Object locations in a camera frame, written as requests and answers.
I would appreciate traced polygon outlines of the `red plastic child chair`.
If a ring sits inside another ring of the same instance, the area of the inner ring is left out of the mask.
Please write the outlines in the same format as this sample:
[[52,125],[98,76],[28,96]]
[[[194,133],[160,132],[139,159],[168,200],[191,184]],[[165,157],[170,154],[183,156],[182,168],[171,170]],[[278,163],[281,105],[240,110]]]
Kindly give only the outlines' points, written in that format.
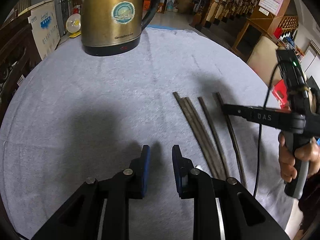
[[272,89],[272,94],[278,101],[281,109],[289,109],[289,102],[287,100],[287,88],[284,80],[280,80],[276,83]]

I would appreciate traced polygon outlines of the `beige sofa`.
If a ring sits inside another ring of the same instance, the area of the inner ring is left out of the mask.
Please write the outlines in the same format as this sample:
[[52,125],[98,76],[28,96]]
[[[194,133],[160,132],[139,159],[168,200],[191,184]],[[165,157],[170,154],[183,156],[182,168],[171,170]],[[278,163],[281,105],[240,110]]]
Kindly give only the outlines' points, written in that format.
[[247,60],[251,69],[268,85],[272,71],[277,61],[276,50],[278,46],[268,37],[262,36]]

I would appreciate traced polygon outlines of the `wooden stair railing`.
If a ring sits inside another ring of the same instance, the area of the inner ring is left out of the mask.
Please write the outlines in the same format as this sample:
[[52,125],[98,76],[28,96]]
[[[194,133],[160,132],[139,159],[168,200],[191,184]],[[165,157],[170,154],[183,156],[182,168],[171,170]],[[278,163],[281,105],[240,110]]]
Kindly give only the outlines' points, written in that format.
[[212,24],[251,16],[259,0],[201,0],[191,26],[210,28]]

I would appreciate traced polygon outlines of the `small white fan heater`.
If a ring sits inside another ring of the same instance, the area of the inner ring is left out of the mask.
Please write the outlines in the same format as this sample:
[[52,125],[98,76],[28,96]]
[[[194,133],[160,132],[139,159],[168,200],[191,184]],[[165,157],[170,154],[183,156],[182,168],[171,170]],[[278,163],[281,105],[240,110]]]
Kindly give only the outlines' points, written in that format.
[[72,14],[66,21],[66,29],[69,32],[69,38],[78,37],[81,34],[81,15]]

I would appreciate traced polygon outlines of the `gold electric kettle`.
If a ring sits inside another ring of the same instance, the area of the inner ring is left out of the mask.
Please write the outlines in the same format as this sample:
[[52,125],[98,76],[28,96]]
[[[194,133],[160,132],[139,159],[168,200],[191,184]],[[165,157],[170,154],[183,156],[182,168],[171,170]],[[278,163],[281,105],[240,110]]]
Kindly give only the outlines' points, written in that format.
[[111,56],[139,45],[160,0],[82,0],[81,42],[93,56]]

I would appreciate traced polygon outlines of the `dark wooden sideboard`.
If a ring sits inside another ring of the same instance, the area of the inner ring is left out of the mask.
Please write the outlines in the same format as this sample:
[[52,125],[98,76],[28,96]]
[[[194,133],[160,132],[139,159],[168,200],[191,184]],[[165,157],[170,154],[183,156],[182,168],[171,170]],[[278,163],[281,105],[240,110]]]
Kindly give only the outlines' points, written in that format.
[[1,28],[1,119],[26,77],[41,62],[26,12]]

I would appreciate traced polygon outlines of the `white chest freezer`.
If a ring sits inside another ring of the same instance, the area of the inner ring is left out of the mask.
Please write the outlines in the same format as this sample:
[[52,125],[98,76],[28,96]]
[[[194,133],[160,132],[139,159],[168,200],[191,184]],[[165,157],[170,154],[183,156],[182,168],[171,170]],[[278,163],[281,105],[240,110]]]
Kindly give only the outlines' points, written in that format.
[[32,26],[33,38],[42,60],[47,58],[57,47],[60,33],[57,25],[55,2],[45,0],[18,14],[21,16],[29,12],[28,22]]

